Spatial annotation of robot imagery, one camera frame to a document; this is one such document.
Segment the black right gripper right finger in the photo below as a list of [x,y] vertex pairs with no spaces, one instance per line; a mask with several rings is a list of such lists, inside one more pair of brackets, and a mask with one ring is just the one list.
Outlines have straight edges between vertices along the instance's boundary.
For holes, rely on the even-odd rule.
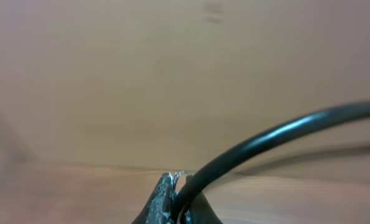
[[200,192],[181,214],[181,224],[223,224],[203,192]]

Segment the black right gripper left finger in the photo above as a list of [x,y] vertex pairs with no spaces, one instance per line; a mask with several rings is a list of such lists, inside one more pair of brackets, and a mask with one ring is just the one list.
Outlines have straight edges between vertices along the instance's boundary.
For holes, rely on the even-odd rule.
[[164,173],[132,224],[174,224],[170,212],[174,197],[173,177]]

